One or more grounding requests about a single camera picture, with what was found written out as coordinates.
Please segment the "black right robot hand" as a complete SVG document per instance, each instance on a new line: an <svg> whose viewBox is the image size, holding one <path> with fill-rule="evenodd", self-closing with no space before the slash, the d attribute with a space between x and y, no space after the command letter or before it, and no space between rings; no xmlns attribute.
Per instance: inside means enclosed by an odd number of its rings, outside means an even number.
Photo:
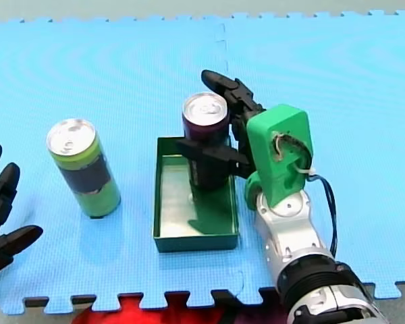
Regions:
<svg viewBox="0 0 405 324"><path fill-rule="evenodd" d="M211 91L185 101L185 138L177 141L179 152L190 160L191 179L197 186L209 187L230 175L247 178L255 164L246 126L265 109L237 78L203 70L201 80Z"/></svg>

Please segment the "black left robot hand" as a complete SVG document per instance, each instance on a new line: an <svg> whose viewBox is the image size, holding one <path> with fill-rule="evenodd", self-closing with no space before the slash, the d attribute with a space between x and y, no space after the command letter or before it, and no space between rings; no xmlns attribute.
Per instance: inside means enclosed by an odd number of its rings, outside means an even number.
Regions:
<svg viewBox="0 0 405 324"><path fill-rule="evenodd" d="M19 180L20 168L15 163L8 163L0 173L0 227L5 224L12 210ZM43 229L37 225L27 225L8 234L0 234L0 271L42 234Z"/></svg>

